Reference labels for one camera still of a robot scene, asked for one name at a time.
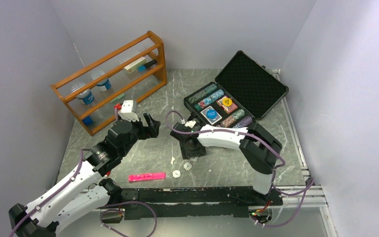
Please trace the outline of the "blue round button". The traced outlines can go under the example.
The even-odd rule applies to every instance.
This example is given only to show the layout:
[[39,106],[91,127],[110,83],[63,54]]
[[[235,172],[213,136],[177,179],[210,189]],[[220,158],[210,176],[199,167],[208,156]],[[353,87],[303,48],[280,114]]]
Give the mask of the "blue round button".
[[209,119],[216,119],[216,117],[217,117],[217,112],[216,112],[215,110],[211,109],[211,110],[207,110],[206,113],[205,113],[205,115],[206,115],[207,118],[209,118]]

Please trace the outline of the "yellow big blind button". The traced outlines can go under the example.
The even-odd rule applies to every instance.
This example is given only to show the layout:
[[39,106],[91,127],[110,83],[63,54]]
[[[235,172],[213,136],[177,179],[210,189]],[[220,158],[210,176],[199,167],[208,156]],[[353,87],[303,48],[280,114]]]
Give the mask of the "yellow big blind button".
[[230,98],[224,98],[222,100],[222,104],[226,107],[230,107],[233,104],[233,102]]

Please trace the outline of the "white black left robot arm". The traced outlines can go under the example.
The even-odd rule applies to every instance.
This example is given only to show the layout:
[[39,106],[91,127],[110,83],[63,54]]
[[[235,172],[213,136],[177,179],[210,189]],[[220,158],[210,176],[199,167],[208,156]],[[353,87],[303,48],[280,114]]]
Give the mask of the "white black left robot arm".
[[139,140],[156,138],[161,123],[145,113],[147,125],[120,116],[104,140],[81,149],[73,170],[46,193],[26,205],[16,204],[8,214],[9,236],[55,237],[66,226],[99,207],[123,202],[122,188],[106,175],[117,167]]

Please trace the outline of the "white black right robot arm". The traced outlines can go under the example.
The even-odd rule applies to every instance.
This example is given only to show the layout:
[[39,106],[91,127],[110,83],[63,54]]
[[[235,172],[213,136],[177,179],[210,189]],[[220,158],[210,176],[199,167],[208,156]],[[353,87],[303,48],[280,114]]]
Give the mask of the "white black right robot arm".
[[211,125],[200,126],[198,123],[189,127],[176,123],[169,128],[171,128],[170,135],[182,143],[192,139],[203,147],[221,147],[242,152],[255,170],[251,192],[253,202],[263,205],[270,199],[277,160],[281,160],[282,164],[285,161],[280,155],[281,143],[261,125],[252,122],[248,127],[223,128]]

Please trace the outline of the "black poker case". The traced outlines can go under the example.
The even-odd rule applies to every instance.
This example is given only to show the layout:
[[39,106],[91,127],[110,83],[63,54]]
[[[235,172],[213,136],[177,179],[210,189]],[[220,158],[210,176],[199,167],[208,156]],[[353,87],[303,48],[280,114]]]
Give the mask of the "black poker case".
[[206,125],[210,124],[201,114],[206,107],[198,111],[194,105],[209,95],[195,103],[190,103],[188,99],[211,84],[216,84],[215,91],[223,90],[224,96],[231,98],[238,106],[235,111],[228,114],[217,104],[217,101],[208,105],[223,117],[217,124],[212,125],[216,127],[220,127],[223,120],[239,109],[243,109],[245,115],[251,117],[253,121],[263,119],[289,92],[288,86],[239,50],[218,73],[213,82],[200,86],[196,92],[183,99],[184,106],[190,111],[191,116]]

